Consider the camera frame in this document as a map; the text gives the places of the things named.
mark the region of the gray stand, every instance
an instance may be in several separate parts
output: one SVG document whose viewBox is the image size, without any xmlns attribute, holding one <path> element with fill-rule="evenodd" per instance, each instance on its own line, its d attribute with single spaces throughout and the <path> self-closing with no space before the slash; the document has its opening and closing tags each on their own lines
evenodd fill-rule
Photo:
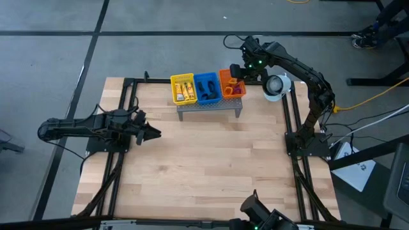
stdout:
<svg viewBox="0 0 409 230">
<path fill-rule="evenodd" d="M 215 110 L 224 110 L 224 109 L 234 109 L 236 112 L 236 118 L 240 116 L 240 112 L 243 109 L 242 99 L 241 98 L 232 98 L 232 99 L 222 99 L 217 103 L 210 103 L 207 105 L 199 105 L 194 103 L 191 105 L 181 105 L 178 106 L 177 111 L 179 114 L 179 120 L 183 121 L 183 112 L 198 112 L 198 111 L 215 111 Z"/>
</svg>

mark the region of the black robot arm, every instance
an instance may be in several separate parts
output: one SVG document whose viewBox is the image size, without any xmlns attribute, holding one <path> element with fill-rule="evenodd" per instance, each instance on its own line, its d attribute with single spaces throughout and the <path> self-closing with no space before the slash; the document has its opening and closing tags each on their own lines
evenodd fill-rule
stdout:
<svg viewBox="0 0 409 230">
<path fill-rule="evenodd" d="M 118 142 L 123 135 L 134 135 L 136 143 L 141 145 L 143 141 L 160 137 L 160 131 L 146 122 L 146 113 L 137 109 L 116 109 L 84 119 L 50 118 L 39 127 L 38 138 L 52 141 L 62 137 L 94 137 L 105 142 Z"/>
<path fill-rule="evenodd" d="M 275 94 L 267 85 L 271 76 L 266 73 L 266 66 L 281 66 L 307 84 L 310 111 L 302 127 L 291 138 L 293 148 L 305 149 L 314 137 L 314 125 L 318 118 L 335 99 L 330 84 L 321 73 L 290 56 L 278 42 L 260 45 L 258 39 L 248 36 L 240 50 L 243 54 L 244 68 L 232 64 L 230 66 L 231 76 L 245 82 L 257 81 L 258 77 L 261 76 L 263 90 L 267 95 Z"/>
</svg>

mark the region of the shoe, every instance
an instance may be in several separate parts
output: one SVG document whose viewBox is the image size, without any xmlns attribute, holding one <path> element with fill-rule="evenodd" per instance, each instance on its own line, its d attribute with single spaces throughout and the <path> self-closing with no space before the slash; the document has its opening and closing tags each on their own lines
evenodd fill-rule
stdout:
<svg viewBox="0 0 409 230">
<path fill-rule="evenodd" d="M 368 26 L 365 29 L 354 33 L 351 35 L 351 38 L 353 39 L 362 39 L 362 38 L 368 38 L 372 37 L 376 34 L 376 31 L 374 30 L 373 26 Z"/>
<path fill-rule="evenodd" d="M 354 39 L 352 45 L 357 49 L 373 49 L 376 47 L 375 42 L 368 38 Z"/>
</svg>

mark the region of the cable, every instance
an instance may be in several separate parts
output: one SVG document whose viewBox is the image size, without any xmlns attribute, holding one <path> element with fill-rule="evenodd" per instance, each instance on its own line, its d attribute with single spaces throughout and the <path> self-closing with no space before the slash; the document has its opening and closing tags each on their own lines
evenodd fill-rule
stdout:
<svg viewBox="0 0 409 230">
<path fill-rule="evenodd" d="M 353 141 L 353 134 L 351 134 L 350 147 L 351 147 L 351 154 L 354 154 L 355 151 L 353 150 L 353 143 L 352 143 L 352 141 Z"/>
<path fill-rule="evenodd" d="M 409 112 L 409 111 L 401 112 L 400 114 L 393 115 L 393 116 L 391 116 L 390 118 L 395 118 L 395 117 L 397 117 L 397 116 L 404 115 L 404 114 L 406 114 L 406 113 L 408 113 L 408 112 Z"/>
<path fill-rule="evenodd" d="M 384 117 L 384 118 L 378 120 L 378 121 L 372 122 L 372 123 L 370 123 L 370 124 L 368 124 L 368 125 L 365 125 L 365 126 L 362 126 L 362 127 L 358 128 L 358 129 L 352 130 L 350 133 L 348 133 L 348 134 L 346 134 L 345 136 L 343 136 L 342 138 L 338 139 L 338 141 L 332 143 L 331 146 L 330 146 L 330 148 L 332 148 L 335 144 L 337 144 L 338 142 L 340 142 L 340 141 L 341 141 L 342 139 L 344 139 L 345 137 L 347 137 L 347 136 L 349 136 L 349 135 L 351 135 L 351 134 L 353 134 L 353 133 L 355 133 L 355 132 L 357 132 L 357 131 L 359 131 L 359 130 L 362 130 L 362 129 L 364 129 L 364 128 L 370 127 L 370 126 L 372 126 L 372 125 L 375 125 L 375 124 L 377 124 L 377 123 L 379 123 L 379 122 L 385 121 L 386 119 L 388 119 L 388 118 L 392 117 L 393 115 L 395 115 L 395 114 L 397 114 L 397 113 L 399 113 L 399 112 L 405 110 L 405 109 L 408 108 L 408 107 L 409 107 L 409 104 L 406 105 L 406 106 L 404 106 L 403 108 L 399 109 L 398 111 L 396 111 L 396 112 L 394 112 L 394 113 L 392 113 L 392 114 L 390 114 L 390 115 L 388 115 L 388 116 L 386 116 L 386 117 Z"/>
<path fill-rule="evenodd" d="M 139 107 L 139 99 L 138 99 L 138 97 L 135 96 L 135 99 L 136 99 L 136 105 L 135 105 L 135 107 Z"/>
<path fill-rule="evenodd" d="M 382 95 L 386 94 L 387 92 L 389 92 L 390 90 L 394 89 L 396 86 L 398 86 L 398 85 L 404 83 L 404 82 L 407 81 L 407 80 L 409 80 L 409 77 L 407 77 L 407 78 L 401 80 L 400 82 L 398 82 L 398 83 L 395 84 L 394 86 L 390 87 L 389 89 L 385 90 L 384 92 L 382 92 L 382 93 L 380 93 L 380 94 L 377 94 L 377 95 L 371 97 L 370 99 L 365 100 L 365 101 L 363 101 L 363 102 L 361 102 L 361 103 L 358 103 L 358 104 L 356 104 L 356 105 L 354 105 L 354 106 L 351 106 L 351 107 L 348 107 L 348 108 L 341 108 L 340 106 L 335 106 L 333 112 L 334 112 L 334 113 L 337 113 L 338 111 L 348 111 L 348 110 L 354 109 L 354 108 L 356 108 L 356 107 L 359 107 L 359 106 L 361 106 L 361 105 L 363 105 L 363 104 L 365 104 L 365 103 L 367 103 L 367 102 L 370 102 L 371 100 L 373 100 L 373 99 L 375 99 L 375 98 L 378 98 L 379 96 L 382 96 Z"/>
<path fill-rule="evenodd" d="M 99 105 L 99 104 L 97 104 L 96 106 L 98 106 L 98 108 L 99 108 L 102 112 L 104 112 L 104 113 L 106 113 L 106 114 L 108 114 L 108 115 L 110 115 L 110 116 L 129 116 L 129 115 L 133 114 L 134 112 L 136 112 L 136 110 L 138 110 L 138 107 L 137 107 L 137 106 L 134 106 L 134 107 L 132 108 L 132 110 L 129 111 L 128 113 L 126 113 L 126 114 L 115 115 L 115 114 L 110 114 L 111 111 L 106 111 L 106 110 L 103 109 L 103 108 L 101 107 L 101 105 Z"/>
<path fill-rule="evenodd" d="M 359 136 L 359 137 L 354 136 L 353 138 L 372 138 L 372 139 L 377 140 L 377 141 L 387 142 L 387 141 L 384 141 L 382 139 L 379 139 L 379 138 L 376 138 L 376 137 L 371 137 L 371 136 Z"/>
<path fill-rule="evenodd" d="M 381 113 L 381 114 L 374 115 L 374 116 L 369 116 L 369 117 L 365 117 L 365 118 L 360 118 L 360 119 L 357 120 L 356 122 L 350 123 L 350 124 L 347 124 L 347 125 L 348 125 L 348 126 L 355 125 L 355 124 L 357 124 L 359 121 L 362 121 L 362 120 L 365 120 L 365 119 L 369 119 L 369 118 L 375 118 L 375 117 L 377 117 L 377 116 L 382 116 L 382 115 L 388 114 L 388 113 L 390 113 L 390 112 L 395 112 L 395 111 L 397 111 L 398 109 L 402 109 L 402 108 L 403 108 L 403 106 L 402 106 L 402 107 L 399 107 L 399 108 L 397 108 L 397 109 L 392 109 L 391 111 L 388 111 L 388 112 L 383 112 L 383 113 Z"/>
<path fill-rule="evenodd" d="M 353 130 L 353 129 L 350 128 L 348 125 L 344 125 L 344 124 L 340 124 L 340 123 L 331 123 L 331 124 L 327 124 L 327 125 L 325 125 L 325 126 L 327 127 L 327 126 L 334 126 L 334 125 L 339 125 L 339 126 L 345 127 L 345 128 L 347 128 L 347 129 L 349 129 L 350 131 Z"/>
<path fill-rule="evenodd" d="M 84 167 L 84 163 L 85 163 L 85 161 L 90 157 L 90 156 L 92 156 L 92 155 L 94 155 L 93 153 L 91 154 L 91 153 L 89 153 L 89 155 L 86 157 L 86 158 L 83 158 L 83 160 L 82 160 L 82 162 L 81 162 L 81 166 L 79 167 L 79 175 L 81 176 L 81 174 L 82 174 L 82 168 Z"/>
<path fill-rule="evenodd" d="M 322 125 L 323 127 L 325 127 L 325 125 L 327 125 L 327 122 L 328 122 L 328 120 L 330 119 L 331 114 L 332 114 L 332 112 L 331 112 L 331 110 L 330 110 L 330 114 L 328 115 L 327 120 L 326 120 L 326 121 L 324 122 L 324 124 Z"/>
<path fill-rule="evenodd" d="M 305 4 L 305 3 L 308 3 L 308 2 L 309 2 L 309 0 L 302 1 L 302 2 L 292 1 L 292 0 L 287 0 L 287 2 L 294 3 L 294 4 Z"/>
<path fill-rule="evenodd" d="M 69 152 L 75 154 L 77 157 L 79 157 L 79 158 L 81 158 L 81 159 L 84 160 L 84 157 L 78 155 L 78 153 L 76 153 L 76 152 L 74 152 L 74 151 L 72 151 L 72 150 L 70 150 L 70 149 L 68 149 L 68 148 L 66 148 L 66 147 L 64 147 L 64 146 L 62 146 L 62 145 L 59 145 L 59 144 L 56 144 L 56 143 L 53 143 L 53 142 L 49 142 L 49 141 L 44 141 L 44 140 L 42 140 L 42 141 L 43 141 L 43 142 L 46 142 L 46 143 L 49 143 L 49 144 L 53 144 L 53 145 L 58 146 L 58 147 L 60 147 L 60 148 L 63 148 L 64 150 L 67 150 L 67 151 L 69 151 Z"/>
<path fill-rule="evenodd" d="M 228 35 L 226 35 L 226 36 L 223 38 L 223 45 L 225 46 L 225 48 L 227 48 L 227 49 L 240 49 L 239 47 L 228 47 L 228 46 L 226 45 L 226 38 L 229 37 L 229 36 L 236 36 L 236 37 L 237 37 L 238 39 L 240 39 L 241 41 L 244 41 L 243 38 L 240 38 L 239 36 L 237 36 L 237 35 L 235 35 L 235 34 L 228 34 Z"/>
</svg>

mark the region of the wooden table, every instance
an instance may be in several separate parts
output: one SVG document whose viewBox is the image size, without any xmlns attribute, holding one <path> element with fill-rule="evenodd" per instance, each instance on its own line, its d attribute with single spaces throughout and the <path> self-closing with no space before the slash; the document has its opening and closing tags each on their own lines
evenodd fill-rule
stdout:
<svg viewBox="0 0 409 230">
<path fill-rule="evenodd" d="M 123 78 L 107 78 L 100 105 L 118 108 Z M 309 111 L 307 86 L 296 82 L 300 116 Z M 248 219 L 240 212 L 244 199 L 257 189 L 271 211 L 299 220 L 291 160 L 286 154 L 282 102 L 265 99 L 261 86 L 246 86 L 243 110 L 187 112 L 179 121 L 169 84 L 138 83 L 139 107 L 162 137 L 131 141 L 125 155 L 114 216 L 141 219 Z M 293 129 L 295 120 L 289 97 Z M 101 185 L 107 153 L 84 164 L 72 213 L 85 208 Z M 339 218 L 330 171 L 324 161 L 309 157 L 314 189 Z M 103 213 L 107 213 L 110 192 Z M 311 218 L 304 191 L 307 216 Z"/>
</svg>

